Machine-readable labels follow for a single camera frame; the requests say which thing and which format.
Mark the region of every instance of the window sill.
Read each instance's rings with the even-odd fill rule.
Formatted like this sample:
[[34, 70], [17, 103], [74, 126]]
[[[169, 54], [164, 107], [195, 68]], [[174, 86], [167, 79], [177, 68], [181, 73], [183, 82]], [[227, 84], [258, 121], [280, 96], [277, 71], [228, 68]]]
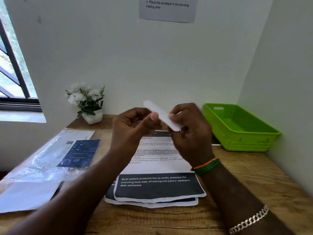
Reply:
[[46, 123], [43, 113], [0, 110], [0, 121]]

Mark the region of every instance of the silver chain bracelet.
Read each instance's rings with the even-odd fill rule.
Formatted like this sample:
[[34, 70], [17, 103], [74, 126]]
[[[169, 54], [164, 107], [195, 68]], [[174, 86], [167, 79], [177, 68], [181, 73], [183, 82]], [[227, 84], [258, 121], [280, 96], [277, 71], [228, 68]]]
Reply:
[[238, 233], [239, 231], [243, 230], [246, 227], [249, 227], [250, 225], [256, 223], [260, 219], [262, 219], [265, 215], [267, 215], [269, 211], [269, 208], [264, 205], [263, 209], [261, 209], [259, 212], [256, 213], [256, 215], [253, 215], [252, 218], [246, 219], [244, 222], [239, 223], [235, 227], [232, 227], [229, 230], [229, 234], [233, 235], [235, 233]]

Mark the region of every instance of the bracelet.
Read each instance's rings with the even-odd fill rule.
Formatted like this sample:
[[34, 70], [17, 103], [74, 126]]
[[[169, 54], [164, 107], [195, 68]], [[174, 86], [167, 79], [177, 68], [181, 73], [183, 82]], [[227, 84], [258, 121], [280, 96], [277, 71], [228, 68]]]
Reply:
[[192, 168], [192, 171], [196, 173], [196, 175], [201, 175], [203, 173], [206, 173], [207, 171], [211, 170], [213, 167], [215, 167], [217, 164], [220, 163], [220, 160], [217, 158], [213, 158], [209, 162], [201, 165], [201, 166], [196, 166]]
[[241, 222], [238, 225], [236, 225], [235, 227], [232, 227], [229, 230], [229, 234], [233, 235], [235, 233], [238, 233], [239, 231], [243, 230], [244, 228], [249, 227], [250, 225], [256, 223], [257, 221], [259, 221], [260, 219], [265, 217], [265, 215], [267, 215], [268, 211], [269, 211], [269, 208], [266, 205], [264, 205], [263, 209], [261, 209], [259, 212], [257, 212], [256, 215], [253, 215], [249, 219], [246, 219], [244, 222]]

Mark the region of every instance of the hand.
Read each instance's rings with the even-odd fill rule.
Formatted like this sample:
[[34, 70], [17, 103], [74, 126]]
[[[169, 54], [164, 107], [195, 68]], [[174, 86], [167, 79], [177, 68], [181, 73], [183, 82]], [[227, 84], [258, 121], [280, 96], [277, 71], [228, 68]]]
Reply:
[[140, 139], [151, 134], [154, 129], [161, 129], [161, 120], [156, 112], [146, 108], [133, 108], [113, 119], [112, 142], [109, 152], [121, 155], [124, 162], [130, 162], [135, 154]]
[[175, 106], [169, 115], [176, 123], [185, 125], [182, 131], [169, 128], [174, 146], [192, 167], [200, 166], [214, 158], [212, 128], [194, 103]]

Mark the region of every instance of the wood grain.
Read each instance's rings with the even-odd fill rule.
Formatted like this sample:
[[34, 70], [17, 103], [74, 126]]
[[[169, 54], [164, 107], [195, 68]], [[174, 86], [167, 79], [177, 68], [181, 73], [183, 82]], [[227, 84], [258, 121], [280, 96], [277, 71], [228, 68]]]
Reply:
[[[97, 130], [92, 139], [101, 139], [92, 161], [96, 163], [109, 149], [112, 115], [87, 125], [82, 119], [68, 127]], [[214, 154], [249, 190], [263, 201], [296, 234], [313, 234], [313, 199], [292, 181], [264, 153], [229, 152], [213, 147]], [[0, 214], [0, 233], [7, 231], [30, 212]], [[101, 201], [89, 220], [85, 234], [227, 234], [221, 215], [208, 195], [192, 207], [148, 209], [112, 205]]]

